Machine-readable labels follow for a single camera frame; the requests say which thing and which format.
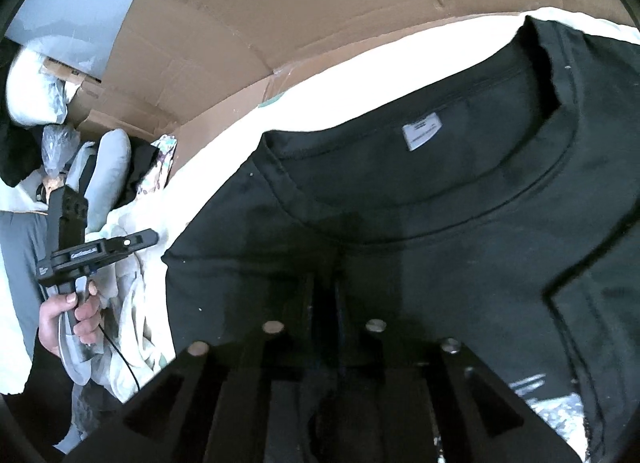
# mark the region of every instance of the plastic bag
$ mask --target plastic bag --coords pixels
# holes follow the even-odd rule
[[[47,174],[55,178],[80,147],[80,133],[71,126],[51,124],[42,130],[42,162]]]
[[[6,79],[6,104],[11,119],[24,127],[61,124],[66,118],[65,85],[40,68],[45,56],[20,50]]]

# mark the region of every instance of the crumpled cloth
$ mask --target crumpled cloth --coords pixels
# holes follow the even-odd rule
[[[156,162],[138,183],[136,199],[146,194],[162,190],[169,178],[169,171],[174,162],[175,146],[178,141],[175,136],[162,135],[151,145],[159,149]]]
[[[100,232],[88,234],[87,241],[100,237],[126,236],[136,232],[124,230],[114,222],[108,222]],[[110,266],[105,266],[92,275],[98,286],[103,310],[104,330],[118,347],[124,359],[105,341],[104,354],[92,359],[92,380],[103,385],[120,401],[128,400],[137,385],[145,385],[166,365],[162,353],[151,341],[151,332],[146,322],[145,282],[140,260],[136,253]]]

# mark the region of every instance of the finger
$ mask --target finger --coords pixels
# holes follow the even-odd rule
[[[85,335],[80,335],[80,342],[82,344],[98,344],[98,332],[92,331],[91,333],[87,333]]]
[[[98,324],[100,324],[100,314],[96,313],[94,316],[78,322],[74,326],[74,334],[82,336],[91,333],[93,330],[98,329]]]
[[[98,295],[98,286],[94,283],[94,281],[89,281],[89,293],[91,295]]]
[[[40,306],[40,323],[58,318],[61,313],[72,309],[76,302],[78,302],[78,296],[75,293],[49,297]]]
[[[92,295],[82,306],[78,306],[78,309],[76,309],[76,318],[78,320],[85,320],[94,316],[99,309],[100,299],[95,295]]]

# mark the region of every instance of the black cable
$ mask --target black cable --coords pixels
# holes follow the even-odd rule
[[[109,344],[111,344],[113,346],[113,349],[117,351],[117,353],[120,355],[120,358],[124,361],[126,366],[129,368],[129,372],[131,373],[131,376],[133,377],[134,381],[136,382],[136,387],[138,388],[138,391],[140,391],[140,383],[138,382],[138,379],[136,378],[136,376],[133,374],[133,369],[131,369],[131,366],[127,362],[127,359],[124,358],[124,355],[120,352],[120,350],[113,343],[113,340],[111,340],[109,338],[109,335],[106,334],[106,332],[104,331],[104,329],[102,328],[102,326],[100,324],[98,324],[98,328],[100,328],[100,331],[102,331],[102,334],[104,335],[104,337],[109,341]]]

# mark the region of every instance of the black sleeve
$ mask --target black sleeve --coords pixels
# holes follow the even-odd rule
[[[7,395],[5,401],[16,422],[40,453],[48,454],[71,425],[73,382],[62,361],[49,353],[36,333],[33,366],[21,395]]]

